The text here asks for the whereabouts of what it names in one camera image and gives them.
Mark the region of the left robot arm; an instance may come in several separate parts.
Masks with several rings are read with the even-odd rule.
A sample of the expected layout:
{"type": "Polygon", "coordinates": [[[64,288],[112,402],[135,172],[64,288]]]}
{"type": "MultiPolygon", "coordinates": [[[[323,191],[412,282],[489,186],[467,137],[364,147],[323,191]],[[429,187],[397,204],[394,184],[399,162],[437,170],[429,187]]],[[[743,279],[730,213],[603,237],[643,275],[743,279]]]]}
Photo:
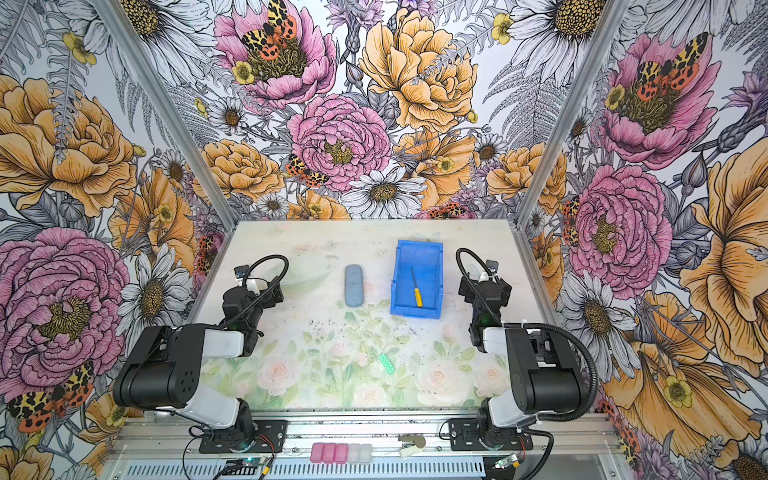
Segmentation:
{"type": "Polygon", "coordinates": [[[233,451],[249,448],[257,427],[248,403],[205,384],[201,369],[207,360],[249,357],[263,337],[263,311],[283,299],[278,279],[259,292],[242,284],[224,293],[224,319],[217,325],[145,328],[115,380],[115,403],[180,416],[195,422],[216,445],[233,451]]]}

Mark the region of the small green translucent piece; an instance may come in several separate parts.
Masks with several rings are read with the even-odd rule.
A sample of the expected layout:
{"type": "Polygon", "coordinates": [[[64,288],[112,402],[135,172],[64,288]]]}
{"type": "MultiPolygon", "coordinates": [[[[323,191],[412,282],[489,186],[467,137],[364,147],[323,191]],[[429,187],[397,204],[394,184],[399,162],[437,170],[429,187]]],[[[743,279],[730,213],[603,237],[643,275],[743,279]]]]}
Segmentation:
{"type": "Polygon", "coordinates": [[[392,361],[389,359],[389,357],[386,354],[384,354],[384,353],[380,354],[378,356],[378,359],[379,359],[379,362],[380,362],[382,368],[384,369],[384,371],[388,375],[394,375],[395,374],[396,368],[395,368],[394,364],[392,363],[392,361]]]}

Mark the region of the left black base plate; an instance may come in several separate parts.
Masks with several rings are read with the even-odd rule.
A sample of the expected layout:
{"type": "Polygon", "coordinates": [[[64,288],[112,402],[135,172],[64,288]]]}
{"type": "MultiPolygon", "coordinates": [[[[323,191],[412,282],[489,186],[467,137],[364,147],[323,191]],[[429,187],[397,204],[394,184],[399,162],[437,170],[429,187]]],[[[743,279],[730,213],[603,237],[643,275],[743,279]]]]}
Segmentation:
{"type": "Polygon", "coordinates": [[[286,439],[285,420],[257,420],[244,430],[235,426],[205,434],[199,451],[202,454],[281,453],[286,439]]]}

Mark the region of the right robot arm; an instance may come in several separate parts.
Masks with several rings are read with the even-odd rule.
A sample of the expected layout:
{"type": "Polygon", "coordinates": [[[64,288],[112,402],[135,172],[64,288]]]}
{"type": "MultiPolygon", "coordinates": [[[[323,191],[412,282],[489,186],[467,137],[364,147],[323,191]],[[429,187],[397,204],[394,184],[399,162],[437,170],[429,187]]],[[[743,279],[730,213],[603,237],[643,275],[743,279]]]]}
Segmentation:
{"type": "Polygon", "coordinates": [[[472,306],[468,327],[478,351],[499,356],[507,366],[510,388],[486,397],[478,411],[476,431],[462,429],[467,444],[486,450],[528,445],[523,429],[539,420],[566,422],[579,418],[594,399],[594,389],[582,378],[574,351],[582,345],[565,330],[548,324],[504,323],[511,286],[502,280],[476,281],[464,277],[458,293],[472,306]]]}

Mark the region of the aluminium front rail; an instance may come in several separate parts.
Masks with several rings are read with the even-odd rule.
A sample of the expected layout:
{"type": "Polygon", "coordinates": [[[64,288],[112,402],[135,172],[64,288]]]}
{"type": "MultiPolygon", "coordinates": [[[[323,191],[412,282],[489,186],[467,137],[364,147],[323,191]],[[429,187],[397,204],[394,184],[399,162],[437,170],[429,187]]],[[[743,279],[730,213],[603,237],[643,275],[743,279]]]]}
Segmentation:
{"type": "MultiPolygon", "coordinates": [[[[283,452],[280,457],[306,457],[316,442],[370,444],[376,454],[395,456],[402,448],[401,436],[421,436],[426,441],[422,456],[451,452],[449,421],[473,421],[477,411],[367,410],[367,411],[262,411],[255,422],[285,421],[283,452]]],[[[198,441],[189,435],[190,423],[167,414],[130,419],[121,430],[110,460],[179,459],[182,454],[201,458],[198,441]]],[[[578,420],[553,423],[542,421],[539,430],[554,435],[555,455],[618,454],[620,442],[605,414],[587,414],[578,420]]]]}

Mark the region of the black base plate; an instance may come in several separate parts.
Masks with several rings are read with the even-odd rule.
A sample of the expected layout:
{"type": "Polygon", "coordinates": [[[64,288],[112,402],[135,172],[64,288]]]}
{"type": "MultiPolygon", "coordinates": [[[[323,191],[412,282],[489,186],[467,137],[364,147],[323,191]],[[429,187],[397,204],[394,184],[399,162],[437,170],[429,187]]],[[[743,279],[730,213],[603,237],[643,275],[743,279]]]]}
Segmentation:
{"type": "Polygon", "coordinates": [[[480,428],[476,418],[447,421],[447,438],[452,451],[522,451],[533,448],[532,437],[514,428],[480,428]]]}
{"type": "Polygon", "coordinates": [[[244,430],[235,426],[205,434],[199,451],[202,454],[281,453],[286,439],[285,420],[257,420],[244,430]]]}

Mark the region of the yellow handled screwdriver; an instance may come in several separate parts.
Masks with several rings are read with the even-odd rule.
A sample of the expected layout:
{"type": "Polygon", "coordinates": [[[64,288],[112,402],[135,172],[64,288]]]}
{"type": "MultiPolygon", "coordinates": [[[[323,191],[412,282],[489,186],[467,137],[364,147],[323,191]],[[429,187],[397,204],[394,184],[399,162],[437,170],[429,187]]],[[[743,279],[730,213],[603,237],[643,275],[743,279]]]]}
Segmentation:
{"type": "Polygon", "coordinates": [[[422,308],[424,306],[423,297],[421,294],[420,287],[418,285],[418,280],[417,280],[417,276],[414,268],[411,269],[411,278],[413,281],[413,295],[414,295],[415,305],[417,308],[422,308]]]}

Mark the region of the pink and white block strip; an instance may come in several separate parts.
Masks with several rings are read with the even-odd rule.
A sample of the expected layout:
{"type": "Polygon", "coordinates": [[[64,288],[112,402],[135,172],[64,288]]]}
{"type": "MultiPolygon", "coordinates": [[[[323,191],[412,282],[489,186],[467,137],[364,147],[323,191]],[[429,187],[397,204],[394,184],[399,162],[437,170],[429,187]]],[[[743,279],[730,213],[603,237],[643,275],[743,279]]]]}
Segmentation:
{"type": "Polygon", "coordinates": [[[370,444],[314,443],[310,451],[313,464],[370,463],[373,447],[370,444]]]}

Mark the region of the grey-blue oblong case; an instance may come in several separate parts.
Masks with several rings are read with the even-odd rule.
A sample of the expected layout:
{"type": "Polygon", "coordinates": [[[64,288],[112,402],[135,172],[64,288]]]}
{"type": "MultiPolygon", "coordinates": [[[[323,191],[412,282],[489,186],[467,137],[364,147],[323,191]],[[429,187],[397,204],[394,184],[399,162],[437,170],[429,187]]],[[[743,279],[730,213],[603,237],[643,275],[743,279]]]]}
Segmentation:
{"type": "Polygon", "coordinates": [[[348,307],[359,307],[364,303],[364,277],[358,264],[347,265],[344,269],[344,302],[348,307]]]}

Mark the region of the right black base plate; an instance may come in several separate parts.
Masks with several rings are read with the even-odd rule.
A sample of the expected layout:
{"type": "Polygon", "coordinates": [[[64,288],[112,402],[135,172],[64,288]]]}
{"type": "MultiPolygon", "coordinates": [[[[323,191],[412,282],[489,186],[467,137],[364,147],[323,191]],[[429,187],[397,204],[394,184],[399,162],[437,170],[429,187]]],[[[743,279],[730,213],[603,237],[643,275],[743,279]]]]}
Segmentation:
{"type": "Polygon", "coordinates": [[[447,438],[452,451],[522,451],[533,448],[532,437],[514,428],[480,428],[476,418],[447,421],[447,438]]]}

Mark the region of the blue plastic bin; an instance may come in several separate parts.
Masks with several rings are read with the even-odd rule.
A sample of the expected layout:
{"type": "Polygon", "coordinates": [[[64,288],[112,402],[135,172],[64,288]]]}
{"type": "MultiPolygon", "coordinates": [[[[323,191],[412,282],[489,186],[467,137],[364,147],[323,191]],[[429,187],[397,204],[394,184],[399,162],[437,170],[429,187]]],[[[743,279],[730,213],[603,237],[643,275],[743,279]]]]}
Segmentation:
{"type": "Polygon", "coordinates": [[[391,282],[390,314],[438,320],[444,298],[444,248],[442,243],[399,240],[391,282]],[[424,306],[417,308],[411,269],[414,268],[424,306]]]}

